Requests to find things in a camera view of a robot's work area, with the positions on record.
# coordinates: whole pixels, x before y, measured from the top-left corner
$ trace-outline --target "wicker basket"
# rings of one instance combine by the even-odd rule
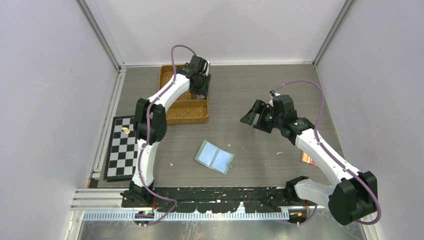
[[[172,65],[163,65],[160,68],[159,89],[167,84],[173,74]],[[204,124],[207,122],[209,122],[208,98],[196,100],[196,95],[189,91],[181,94],[166,112],[168,125]]]

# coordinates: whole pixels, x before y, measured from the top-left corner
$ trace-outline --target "woven tray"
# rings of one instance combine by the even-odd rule
[[[163,65],[160,68],[159,89],[161,89],[173,75],[172,65]],[[196,95],[189,91],[181,94],[166,112],[166,123],[176,124],[203,124],[209,122],[208,98],[196,100]]]

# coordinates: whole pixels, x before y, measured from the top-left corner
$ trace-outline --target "chessboard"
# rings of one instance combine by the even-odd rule
[[[117,116],[112,120],[104,172],[108,182],[130,180],[136,171],[138,146],[134,123],[134,116]]]

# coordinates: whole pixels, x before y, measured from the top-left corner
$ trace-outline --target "white wall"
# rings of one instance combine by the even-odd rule
[[[87,0],[127,65],[185,44],[213,63],[311,62],[344,0]],[[181,51],[177,62],[190,54]]]
[[[424,3],[356,1],[318,73],[346,158],[378,180],[384,239],[424,228]]]
[[[0,6],[0,238],[58,240],[116,71],[74,0]]]

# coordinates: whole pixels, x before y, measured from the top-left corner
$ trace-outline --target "robotic arm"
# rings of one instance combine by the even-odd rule
[[[155,163],[156,151],[161,140],[167,132],[167,117],[166,112],[177,98],[190,90],[191,93],[197,95],[208,95],[209,83],[211,75],[209,74],[210,62],[194,55],[190,63],[186,63],[184,67],[180,67],[176,71],[175,81],[174,76],[163,86],[155,95],[148,99],[140,98],[135,107],[135,124],[134,130],[136,133],[138,155],[141,160],[137,161],[136,169],[140,169],[143,174],[145,184],[151,189],[153,187],[153,166]],[[147,125],[148,106],[154,99],[158,98],[150,109],[150,126]],[[150,133],[149,142],[147,143],[147,133]],[[141,151],[143,145],[146,145],[144,151]],[[148,194],[143,187],[138,172],[132,177],[129,185],[129,190],[121,194],[126,199],[131,199],[140,205],[146,205],[152,200],[152,195]]]
[[[377,210],[377,207],[365,188],[348,172],[352,171],[367,184],[377,196],[377,179],[369,171],[360,172],[343,159],[318,133],[315,126],[306,118],[298,117],[293,100],[289,95],[271,93],[274,96],[269,103],[256,100],[251,110],[240,120],[252,125],[259,114],[255,129],[271,133],[276,128],[293,145],[307,153],[329,179],[331,186],[314,182],[306,176],[300,176],[286,183],[286,195],[292,201],[308,200],[328,208],[332,216],[342,225],[347,225]],[[334,155],[345,168],[338,165],[325,150]]]

